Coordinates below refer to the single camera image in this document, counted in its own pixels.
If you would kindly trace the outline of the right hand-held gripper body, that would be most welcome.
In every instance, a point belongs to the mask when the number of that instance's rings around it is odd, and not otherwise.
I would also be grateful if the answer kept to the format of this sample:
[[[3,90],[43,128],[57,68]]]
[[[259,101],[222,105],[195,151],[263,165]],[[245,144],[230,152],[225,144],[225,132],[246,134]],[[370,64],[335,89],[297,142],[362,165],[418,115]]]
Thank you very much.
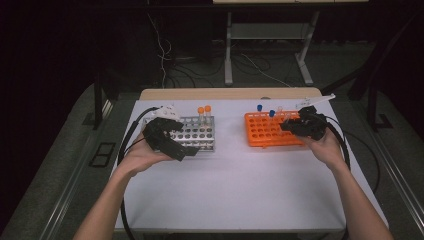
[[[299,111],[303,107],[315,107],[318,103],[329,101],[334,98],[334,94],[321,97],[306,97],[296,105],[296,109]],[[294,131],[295,135],[310,137],[314,140],[320,140],[324,136],[325,129],[327,128],[327,120],[323,114],[316,113],[315,115],[300,117],[300,120],[302,121],[302,127],[298,131]]]

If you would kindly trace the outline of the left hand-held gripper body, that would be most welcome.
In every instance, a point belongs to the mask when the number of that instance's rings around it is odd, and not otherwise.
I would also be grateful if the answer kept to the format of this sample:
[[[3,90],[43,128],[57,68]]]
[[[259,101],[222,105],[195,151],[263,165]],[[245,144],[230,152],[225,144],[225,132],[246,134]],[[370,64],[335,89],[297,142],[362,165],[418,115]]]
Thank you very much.
[[[166,132],[163,131],[160,127],[161,123],[169,120],[180,122],[180,115],[177,113],[173,105],[162,106],[155,110],[153,113],[153,118],[146,123],[143,130],[143,135],[152,149],[160,151],[159,143],[166,137],[171,138],[171,133],[173,131]]]

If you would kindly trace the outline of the silver metal test tube rack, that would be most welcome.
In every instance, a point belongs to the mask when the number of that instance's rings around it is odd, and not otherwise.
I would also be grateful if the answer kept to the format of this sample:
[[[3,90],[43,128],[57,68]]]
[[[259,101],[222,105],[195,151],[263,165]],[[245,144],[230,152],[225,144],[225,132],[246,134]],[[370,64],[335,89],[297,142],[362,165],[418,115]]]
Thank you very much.
[[[143,130],[147,122],[153,117],[143,120]],[[213,152],[215,150],[215,127],[214,117],[211,117],[211,124],[199,123],[198,116],[181,117],[180,122],[184,124],[180,131],[173,131],[171,138],[183,146],[193,146],[202,152]]]

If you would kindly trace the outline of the orange plastic test tube rack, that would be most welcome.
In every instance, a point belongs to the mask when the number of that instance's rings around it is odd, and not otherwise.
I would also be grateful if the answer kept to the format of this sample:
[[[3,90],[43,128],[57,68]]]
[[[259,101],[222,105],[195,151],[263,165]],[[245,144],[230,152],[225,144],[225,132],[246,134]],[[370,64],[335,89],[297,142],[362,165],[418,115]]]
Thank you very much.
[[[302,142],[290,131],[282,131],[280,124],[284,121],[285,113],[290,113],[290,119],[299,119],[297,111],[283,111],[282,119],[269,120],[269,112],[250,112],[244,115],[248,144],[251,147],[294,146]]]

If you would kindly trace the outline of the person's right hand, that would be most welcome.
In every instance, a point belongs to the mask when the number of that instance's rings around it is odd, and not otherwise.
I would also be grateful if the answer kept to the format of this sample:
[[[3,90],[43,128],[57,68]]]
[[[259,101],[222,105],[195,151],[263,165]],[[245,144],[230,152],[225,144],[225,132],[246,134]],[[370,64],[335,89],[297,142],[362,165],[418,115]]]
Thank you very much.
[[[334,133],[327,128],[324,136],[320,140],[313,140],[310,137],[298,136],[313,153],[313,155],[324,163],[332,172],[340,169],[347,169],[341,146]]]

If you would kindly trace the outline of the person's left hand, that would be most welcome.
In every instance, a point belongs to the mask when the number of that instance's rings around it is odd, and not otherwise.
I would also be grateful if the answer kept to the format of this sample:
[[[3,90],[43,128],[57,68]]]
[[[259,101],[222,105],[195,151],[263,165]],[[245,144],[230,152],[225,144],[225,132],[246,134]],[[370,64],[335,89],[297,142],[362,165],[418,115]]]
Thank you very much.
[[[156,163],[169,160],[171,160],[171,157],[164,153],[153,151],[144,140],[143,134],[140,133],[131,144],[122,162],[117,166],[115,173],[122,177],[131,178]]]

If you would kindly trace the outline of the black stand leg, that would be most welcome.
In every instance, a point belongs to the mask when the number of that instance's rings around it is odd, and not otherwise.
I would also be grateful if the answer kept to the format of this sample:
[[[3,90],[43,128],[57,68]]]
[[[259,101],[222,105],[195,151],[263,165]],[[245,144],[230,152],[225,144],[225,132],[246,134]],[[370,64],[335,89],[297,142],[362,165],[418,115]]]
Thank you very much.
[[[379,129],[392,129],[393,125],[383,113],[377,112],[378,89],[371,85],[368,90],[367,123],[374,132]]]

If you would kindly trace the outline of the black floor socket frame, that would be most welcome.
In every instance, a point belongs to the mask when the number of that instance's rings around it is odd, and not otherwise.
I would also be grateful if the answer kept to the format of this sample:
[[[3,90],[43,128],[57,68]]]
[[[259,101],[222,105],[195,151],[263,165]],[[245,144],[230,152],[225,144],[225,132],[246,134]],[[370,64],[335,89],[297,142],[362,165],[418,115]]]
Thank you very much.
[[[112,158],[114,148],[114,142],[101,142],[90,160],[89,166],[94,168],[105,168]]]

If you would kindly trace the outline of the grey metal stand frame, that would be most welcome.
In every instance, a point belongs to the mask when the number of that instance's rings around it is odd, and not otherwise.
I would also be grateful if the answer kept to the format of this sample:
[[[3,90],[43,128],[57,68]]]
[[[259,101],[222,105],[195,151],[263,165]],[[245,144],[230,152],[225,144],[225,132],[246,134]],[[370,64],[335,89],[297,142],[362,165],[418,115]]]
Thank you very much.
[[[315,11],[309,22],[302,23],[237,23],[233,21],[233,14],[227,14],[224,84],[233,85],[233,71],[231,59],[231,43],[233,40],[302,40],[302,49],[295,54],[295,60],[304,83],[313,85],[313,79],[308,70],[305,58],[312,42],[313,34],[320,16]]]

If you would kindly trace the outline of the metal floor rail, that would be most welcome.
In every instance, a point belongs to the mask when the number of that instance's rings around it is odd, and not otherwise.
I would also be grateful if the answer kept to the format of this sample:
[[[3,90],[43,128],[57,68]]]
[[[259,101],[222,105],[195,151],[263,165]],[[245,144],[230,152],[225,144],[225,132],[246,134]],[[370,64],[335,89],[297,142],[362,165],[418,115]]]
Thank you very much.
[[[42,174],[49,188],[57,188],[52,209],[48,211],[38,240],[54,240],[69,206],[77,194],[84,172],[99,145],[102,120],[108,118],[113,104],[106,100],[100,106],[78,102],[58,139],[47,156],[47,166]]]
[[[373,131],[366,126],[364,140],[380,163],[361,157],[361,167],[396,240],[424,240],[424,142],[411,127],[400,124]]]

